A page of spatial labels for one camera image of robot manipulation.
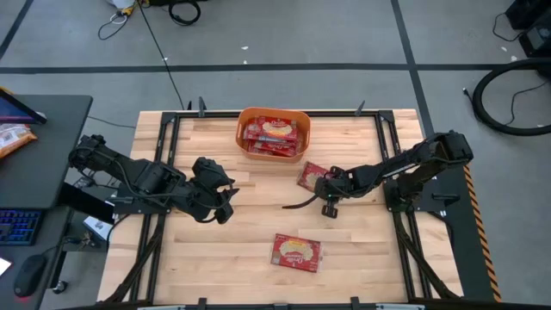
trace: rgb keyboard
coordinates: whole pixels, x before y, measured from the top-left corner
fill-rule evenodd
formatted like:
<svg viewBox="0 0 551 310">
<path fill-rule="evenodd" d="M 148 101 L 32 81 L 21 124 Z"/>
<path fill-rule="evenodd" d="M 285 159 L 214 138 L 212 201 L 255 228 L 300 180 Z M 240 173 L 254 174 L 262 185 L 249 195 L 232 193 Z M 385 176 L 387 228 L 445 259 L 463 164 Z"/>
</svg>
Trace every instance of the rgb keyboard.
<svg viewBox="0 0 551 310">
<path fill-rule="evenodd" d="M 0 245 L 33 245 L 42 211 L 0 209 Z"/>
</svg>

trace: concrete floor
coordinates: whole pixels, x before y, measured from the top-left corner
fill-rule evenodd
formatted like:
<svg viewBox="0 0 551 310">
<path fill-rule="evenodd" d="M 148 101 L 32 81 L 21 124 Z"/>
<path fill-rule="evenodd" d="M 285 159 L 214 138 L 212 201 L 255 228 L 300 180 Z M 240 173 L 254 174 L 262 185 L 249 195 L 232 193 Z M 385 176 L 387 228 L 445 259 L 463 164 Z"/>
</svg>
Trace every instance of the concrete floor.
<svg viewBox="0 0 551 310">
<path fill-rule="evenodd" d="M 525 58 L 517 42 L 492 35 L 493 18 L 511 0 L 399 0 L 417 64 L 500 64 Z M 22 0 L 4 0 L 0 40 Z M 160 8 L 145 11 L 170 65 L 406 64 L 388 0 L 211 0 L 190 28 L 170 21 Z M 162 65 L 143 17 L 133 14 L 112 40 L 97 28 L 113 14 L 104 1 L 34 0 L 4 56 L 3 68 Z M 506 19 L 498 31 L 514 36 Z M 432 124 L 437 131 L 467 135 L 474 150 L 474 182 L 504 301 L 551 305 L 551 215 L 547 190 L 551 165 L 548 136 L 517 138 L 479 124 L 461 88 L 470 90 L 484 71 L 420 71 Z M 209 109 L 268 106 L 298 109 L 418 109 L 410 73 L 404 70 L 179 71 L 173 73 L 184 102 L 203 96 Z M 531 71 L 492 84 L 485 100 L 499 120 L 508 120 L 515 91 L 540 83 Z M 135 124 L 140 110 L 178 109 L 166 73 L 0 74 L 0 85 L 21 94 L 91 95 L 90 114 Z M 517 99 L 519 126 L 547 125 L 551 87 Z M 84 133 L 101 133 L 128 154 L 133 130 L 88 120 Z M 77 174 L 70 172 L 70 181 Z M 62 277 L 62 295 L 47 294 L 43 309 L 92 304 L 104 255 L 74 253 Z"/>
</svg>

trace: yellow black warning tape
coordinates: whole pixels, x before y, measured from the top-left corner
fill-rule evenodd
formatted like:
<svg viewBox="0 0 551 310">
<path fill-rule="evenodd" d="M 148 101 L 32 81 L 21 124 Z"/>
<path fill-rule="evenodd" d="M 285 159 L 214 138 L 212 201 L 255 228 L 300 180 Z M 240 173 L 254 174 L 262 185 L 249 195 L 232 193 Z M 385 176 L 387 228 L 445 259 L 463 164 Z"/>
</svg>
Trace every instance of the yellow black warning tape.
<svg viewBox="0 0 551 310">
<path fill-rule="evenodd" d="M 465 171 L 465 180 L 467 181 L 468 193 L 471 196 L 471 205 L 473 205 L 474 220 L 478 228 L 480 244 L 482 245 L 482 253 L 486 260 L 486 268 L 488 275 L 490 276 L 490 286 L 493 291 L 493 299 L 497 302 L 501 302 L 501 293 L 498 287 L 498 278 L 496 277 L 495 269 L 493 268 L 492 260 L 490 259 L 490 248 L 488 246 L 488 238 L 486 237 L 486 231 L 484 230 L 484 224 L 482 224 L 482 216 L 480 214 L 479 203 L 474 193 L 474 182 L 471 178 L 471 169 L 466 165 L 463 170 Z"/>
</svg>

